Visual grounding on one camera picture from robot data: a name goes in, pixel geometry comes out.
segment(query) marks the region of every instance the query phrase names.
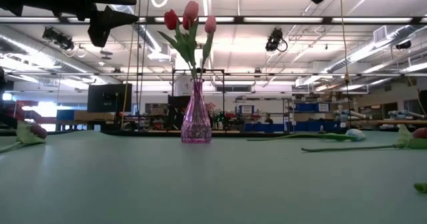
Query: table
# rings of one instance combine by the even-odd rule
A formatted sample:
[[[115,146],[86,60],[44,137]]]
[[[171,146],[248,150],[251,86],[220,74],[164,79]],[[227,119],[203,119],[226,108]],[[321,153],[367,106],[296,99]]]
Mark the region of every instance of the table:
[[[427,223],[427,152],[302,153],[301,147],[391,144],[318,139],[247,142],[48,137],[0,154],[1,223]],[[0,137],[0,143],[14,137]]]

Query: pink glass vase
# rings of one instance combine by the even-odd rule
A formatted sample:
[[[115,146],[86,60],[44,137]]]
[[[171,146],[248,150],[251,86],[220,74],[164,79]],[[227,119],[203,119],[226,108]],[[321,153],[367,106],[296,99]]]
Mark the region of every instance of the pink glass vase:
[[[203,100],[202,85],[203,81],[193,82],[193,91],[181,128],[183,143],[210,143],[212,140],[212,128]]]

